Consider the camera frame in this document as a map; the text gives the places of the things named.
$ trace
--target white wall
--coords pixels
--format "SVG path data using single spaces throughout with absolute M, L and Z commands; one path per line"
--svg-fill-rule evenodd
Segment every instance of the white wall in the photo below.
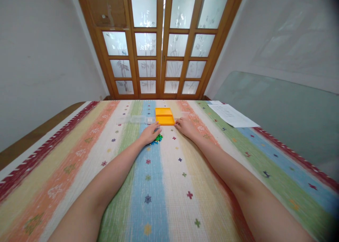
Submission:
M 0 0 L 0 22 L 0 151 L 107 95 L 72 0 Z
M 232 71 L 339 93 L 337 11 L 332 0 L 243 0 L 205 95 Z

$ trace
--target hand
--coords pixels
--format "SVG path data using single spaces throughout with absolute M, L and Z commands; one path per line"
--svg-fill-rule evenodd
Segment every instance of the hand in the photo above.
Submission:
M 139 139 L 145 143 L 145 145 L 151 143 L 152 141 L 155 140 L 155 138 L 161 133 L 161 128 L 160 125 L 158 124 L 159 122 L 156 122 L 154 124 L 149 125 L 148 127 L 143 130 L 141 133 Z
M 179 118 L 174 127 L 190 139 L 192 139 L 194 135 L 199 135 L 199 132 L 195 129 L 194 125 L 186 117 Z

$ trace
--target blue stripe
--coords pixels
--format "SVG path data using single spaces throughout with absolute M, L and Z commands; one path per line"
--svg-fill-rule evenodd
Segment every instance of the blue stripe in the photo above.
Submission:
M 260 149 L 269 159 L 274 161 L 286 174 L 289 175 L 306 193 L 308 193 L 322 208 L 333 215 L 336 213 L 338 195 L 314 179 L 301 166 L 296 164 L 290 157 L 282 151 L 271 146 L 262 137 L 258 136 L 249 128 L 238 128 L 246 138 L 248 138 L 258 149 Z M 308 183 L 315 185 L 317 190 L 311 188 Z
M 155 117 L 155 101 L 143 101 L 142 115 Z M 147 125 L 140 126 L 140 133 Z M 134 179 L 131 196 L 130 230 L 127 230 L 127 241 L 169 241 L 168 221 L 163 185 L 163 169 L 160 146 L 145 146 L 135 161 Z M 151 202 L 145 202 L 150 196 Z M 151 233 L 146 235 L 145 226 L 151 226 Z

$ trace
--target paper sheet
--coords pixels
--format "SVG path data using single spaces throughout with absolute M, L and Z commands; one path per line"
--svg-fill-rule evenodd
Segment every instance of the paper sheet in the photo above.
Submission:
M 211 104 L 222 104 L 221 101 L 209 101 Z
M 208 105 L 213 109 L 226 123 L 233 127 L 260 127 L 248 117 L 241 114 L 229 104 L 224 105 Z

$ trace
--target red stripe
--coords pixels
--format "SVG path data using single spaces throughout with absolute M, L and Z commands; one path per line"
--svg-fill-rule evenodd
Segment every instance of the red stripe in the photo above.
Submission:
M 0 203 L 16 189 L 31 171 L 42 162 L 43 159 L 70 133 L 70 131 L 97 105 L 97 101 L 91 102 L 76 114 L 66 125 L 49 138 L 32 155 L 15 168 L 0 184 Z
M 272 142 L 276 147 L 282 150 L 286 155 L 288 155 L 295 162 L 303 166 L 313 176 L 318 178 L 322 183 L 332 188 L 335 192 L 339 192 L 339 184 L 334 179 L 330 178 L 327 174 L 319 170 L 317 167 L 312 165 L 310 162 L 306 161 L 304 158 L 302 158 L 300 155 L 298 155 L 296 152 L 294 152 L 292 149 L 287 147 L 285 144 L 283 144 L 282 142 L 274 138 L 271 134 L 269 134 L 262 128 L 254 127 L 253 129 L 256 130 L 262 136 L 264 136 L 266 139 L 268 139 L 270 142 Z

